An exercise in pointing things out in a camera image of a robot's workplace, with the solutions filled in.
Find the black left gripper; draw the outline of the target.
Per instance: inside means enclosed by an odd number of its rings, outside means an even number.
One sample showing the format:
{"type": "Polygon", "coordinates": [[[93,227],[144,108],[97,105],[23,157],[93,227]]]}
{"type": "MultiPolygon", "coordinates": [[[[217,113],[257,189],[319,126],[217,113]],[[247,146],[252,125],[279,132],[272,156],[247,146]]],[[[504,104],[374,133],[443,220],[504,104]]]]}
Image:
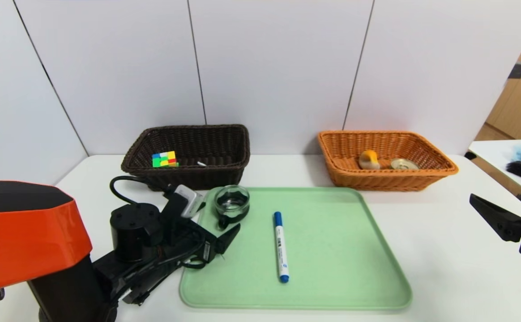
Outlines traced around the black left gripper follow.
{"type": "Polygon", "coordinates": [[[194,221],[176,225],[175,242],[178,264],[208,264],[216,254],[224,254],[240,231],[236,224],[217,237],[194,221]]]}

